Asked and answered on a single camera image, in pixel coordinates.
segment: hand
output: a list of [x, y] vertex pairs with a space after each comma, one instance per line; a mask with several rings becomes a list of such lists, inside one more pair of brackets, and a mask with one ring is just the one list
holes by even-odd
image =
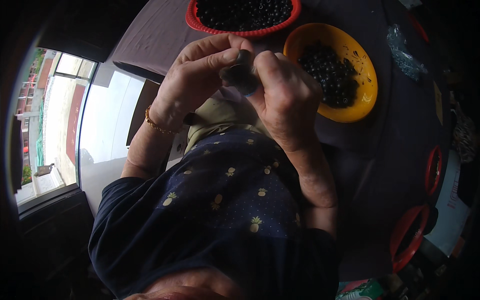
[[185, 47], [158, 89], [150, 109], [152, 121], [165, 129], [180, 127], [188, 112], [222, 86], [218, 72], [235, 63], [240, 49], [253, 51], [253, 46], [233, 34], [209, 36]]
[[286, 152], [318, 142], [313, 129], [320, 85], [281, 53], [260, 53], [253, 62], [263, 87], [248, 100], [273, 139]]

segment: sleeve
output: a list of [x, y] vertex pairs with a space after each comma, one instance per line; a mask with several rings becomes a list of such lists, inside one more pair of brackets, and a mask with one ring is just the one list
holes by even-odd
[[[322, 299], [335, 299], [338, 289], [338, 255], [336, 242], [326, 231], [316, 228], [305, 229], [299, 261], [297, 284], [317, 282], [315, 287]], [[311, 291], [312, 287], [302, 287], [300, 290]]]
[[137, 177], [120, 178], [106, 186], [95, 217], [88, 253], [95, 272], [112, 290], [112, 271], [118, 272], [115, 260], [135, 235], [139, 200], [148, 190], [149, 182]]
[[102, 191], [102, 200], [95, 220], [105, 218], [118, 203], [144, 183], [145, 180], [138, 177], [124, 177], [107, 185]]

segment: purple tablecloth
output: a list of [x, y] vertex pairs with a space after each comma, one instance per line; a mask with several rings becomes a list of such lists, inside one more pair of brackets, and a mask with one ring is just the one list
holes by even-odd
[[[112, 59], [165, 75], [190, 42], [208, 36], [185, 22], [189, 0], [150, 0], [121, 39]], [[339, 196], [338, 243], [343, 252], [340, 280], [391, 273], [388, 251], [396, 221], [410, 207], [434, 202], [424, 189], [427, 157], [441, 146], [446, 166], [449, 144], [448, 90], [434, 55], [415, 32], [406, 9], [396, 0], [304, 0], [289, 28], [254, 41], [255, 51], [282, 52], [288, 34], [305, 23], [327, 23], [356, 39], [370, 56], [378, 80], [372, 112], [355, 123], [337, 123], [318, 115], [315, 129], [334, 174]], [[406, 77], [386, 43], [389, 25], [399, 24], [408, 49], [429, 74], [420, 83]], [[435, 110], [433, 81], [442, 92], [443, 125]]]

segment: building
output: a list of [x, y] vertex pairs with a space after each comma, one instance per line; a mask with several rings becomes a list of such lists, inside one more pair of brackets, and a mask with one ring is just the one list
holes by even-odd
[[23, 165], [30, 166], [32, 173], [37, 167], [36, 141], [39, 138], [40, 108], [55, 54], [55, 51], [44, 50], [40, 67], [38, 58], [34, 59], [18, 95], [16, 117], [22, 121]]

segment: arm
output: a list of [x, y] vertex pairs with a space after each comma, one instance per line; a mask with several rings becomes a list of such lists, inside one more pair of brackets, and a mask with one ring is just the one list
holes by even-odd
[[[218, 72], [236, 61], [240, 49], [253, 51], [248, 40], [232, 34], [209, 36], [185, 47], [158, 89], [150, 108], [151, 121], [165, 131], [176, 132], [187, 113], [221, 87]], [[121, 176], [154, 177], [173, 137], [144, 121], [133, 137]]]
[[303, 195], [312, 204], [303, 211], [307, 228], [323, 229], [335, 238], [335, 184], [320, 143], [315, 137], [310, 147], [286, 154], [299, 174]]
[[335, 184], [313, 129], [322, 89], [283, 54], [262, 52], [254, 65], [263, 86], [249, 101], [299, 174], [301, 191], [311, 204], [303, 211], [306, 226], [335, 237]]

